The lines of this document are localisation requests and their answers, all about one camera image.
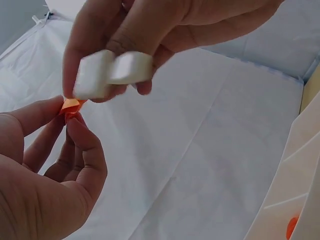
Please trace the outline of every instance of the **white fabric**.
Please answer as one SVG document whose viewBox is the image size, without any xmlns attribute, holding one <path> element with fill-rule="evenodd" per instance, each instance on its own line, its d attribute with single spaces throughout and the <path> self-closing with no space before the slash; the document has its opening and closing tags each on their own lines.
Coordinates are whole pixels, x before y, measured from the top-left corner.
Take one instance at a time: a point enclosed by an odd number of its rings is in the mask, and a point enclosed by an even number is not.
<svg viewBox="0 0 320 240">
<path fill-rule="evenodd" d="M 61 94 L 71 27 L 49 20 L 0 57 L 0 111 Z M 68 239 L 242 239 L 276 172 L 303 85 L 203 49 L 178 54 L 153 82 L 149 96 L 131 87 L 81 110 L 103 144 L 109 176 L 87 223 Z"/>
<path fill-rule="evenodd" d="M 293 122 L 281 163 L 245 240 L 285 239 L 290 219 L 299 215 L 290 239 L 320 238 L 319 146 L 320 93 Z"/>
<path fill-rule="evenodd" d="M 85 0 L 46 2 L 50 10 L 73 20 Z M 307 79 L 310 76 L 306 73 L 320 52 L 319 9 L 320 0 L 286 0 L 256 31 L 205 49 Z"/>
</svg>

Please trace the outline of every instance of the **person's left hand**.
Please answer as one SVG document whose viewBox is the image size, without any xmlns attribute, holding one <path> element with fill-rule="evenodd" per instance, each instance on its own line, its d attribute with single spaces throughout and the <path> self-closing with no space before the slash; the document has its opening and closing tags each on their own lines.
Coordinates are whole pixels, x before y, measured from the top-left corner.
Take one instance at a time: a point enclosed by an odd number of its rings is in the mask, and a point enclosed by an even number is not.
<svg viewBox="0 0 320 240">
<path fill-rule="evenodd" d="M 38 174 L 64 128 L 62 104 L 59 96 L 0 113 L 0 239 L 63 239 L 86 222 L 102 191 L 104 152 L 80 114 L 67 123 L 57 162 Z M 42 126 L 24 151 L 24 137 Z"/>
</svg>

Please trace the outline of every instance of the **folded paper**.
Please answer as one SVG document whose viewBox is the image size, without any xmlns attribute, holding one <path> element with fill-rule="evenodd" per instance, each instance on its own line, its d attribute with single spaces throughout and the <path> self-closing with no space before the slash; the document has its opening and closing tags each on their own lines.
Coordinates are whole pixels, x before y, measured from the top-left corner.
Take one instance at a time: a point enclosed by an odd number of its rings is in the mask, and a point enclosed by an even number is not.
<svg viewBox="0 0 320 240">
<path fill-rule="evenodd" d="M 72 118 L 77 112 L 80 111 L 85 102 L 86 100 L 66 99 L 59 115 L 64 114 L 64 119 L 67 122 L 68 119 Z"/>
</svg>

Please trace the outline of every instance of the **small orange paper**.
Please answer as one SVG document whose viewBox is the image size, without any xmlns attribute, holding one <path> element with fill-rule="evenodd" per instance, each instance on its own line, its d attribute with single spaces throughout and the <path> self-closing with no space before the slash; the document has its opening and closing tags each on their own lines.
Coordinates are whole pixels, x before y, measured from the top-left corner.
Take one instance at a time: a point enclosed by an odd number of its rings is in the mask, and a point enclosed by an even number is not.
<svg viewBox="0 0 320 240">
<path fill-rule="evenodd" d="M 66 99 L 60 110 L 59 115 L 65 114 L 65 121 L 72 118 L 81 107 L 85 104 L 86 100 Z"/>
<path fill-rule="evenodd" d="M 288 226 L 286 228 L 286 235 L 285 235 L 287 240 L 291 238 L 291 235 L 295 230 L 298 220 L 299 220 L 299 216 L 295 216 L 288 223 Z"/>
</svg>

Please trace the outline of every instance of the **person's right hand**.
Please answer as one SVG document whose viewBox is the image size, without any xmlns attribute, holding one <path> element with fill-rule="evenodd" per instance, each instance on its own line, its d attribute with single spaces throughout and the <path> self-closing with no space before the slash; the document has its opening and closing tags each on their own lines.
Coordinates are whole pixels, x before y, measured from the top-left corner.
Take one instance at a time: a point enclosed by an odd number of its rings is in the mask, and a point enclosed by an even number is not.
<svg viewBox="0 0 320 240">
<path fill-rule="evenodd" d="M 63 63 L 63 92 L 72 98 L 81 58 L 108 49 L 153 55 L 154 72 L 175 53 L 248 34 L 283 0 L 87 0 L 79 12 Z M 151 80 L 137 84 L 150 93 Z M 104 101 L 124 93 L 117 86 Z"/>
</svg>

